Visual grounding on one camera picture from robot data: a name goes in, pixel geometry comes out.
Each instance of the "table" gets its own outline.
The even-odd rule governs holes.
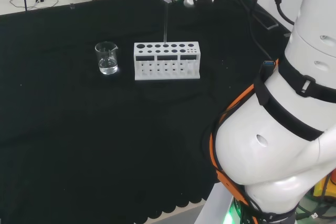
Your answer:
[[[144,223],[206,199],[217,181],[202,140],[266,58],[241,6],[169,10],[168,41],[198,41],[199,80],[134,80],[133,44],[163,39],[161,0],[105,0],[0,16],[0,218]],[[260,43],[280,55],[283,27]],[[104,76],[94,46],[113,41]]]

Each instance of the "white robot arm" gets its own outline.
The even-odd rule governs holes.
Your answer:
[[[336,168],[335,17],[336,0],[303,0],[280,72],[276,69],[265,82],[286,116],[304,127],[286,125],[286,118],[260,105],[260,97],[253,94],[217,131],[214,151],[219,165],[231,180],[245,186],[265,213],[295,209],[304,194]],[[300,135],[291,130],[295,128],[306,131]],[[306,134],[310,131],[320,134],[309,139],[314,136]],[[281,223],[294,222],[288,218]]]

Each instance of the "orange strap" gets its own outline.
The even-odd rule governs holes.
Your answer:
[[[250,87],[248,87],[240,96],[238,96],[230,105],[227,107],[227,110],[231,109],[233,106],[237,105],[238,102],[240,102],[249,92],[251,92],[254,88],[254,85],[252,84]],[[224,117],[226,116],[226,113],[222,115],[222,117],[219,119],[219,122],[222,122]],[[218,166],[215,161],[214,153],[213,153],[213,147],[214,147],[214,141],[212,134],[210,135],[210,141],[209,141],[209,149],[210,149],[210,158],[213,163],[213,165],[218,169]],[[217,178],[220,182],[223,183],[223,185],[232,193],[232,195],[237,199],[238,201],[243,202],[246,205],[248,204],[248,201],[244,198],[244,196],[241,194],[240,190],[237,188],[237,186],[233,183],[233,181],[224,173],[217,172]],[[258,224],[258,221],[255,217],[253,217],[253,221],[255,224]]]

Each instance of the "clear liquid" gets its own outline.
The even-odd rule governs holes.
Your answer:
[[[103,74],[113,74],[118,70],[117,60],[114,58],[101,59],[98,63],[100,72]]]

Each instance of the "test tube rack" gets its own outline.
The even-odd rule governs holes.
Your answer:
[[[135,80],[199,79],[198,42],[134,43]]]

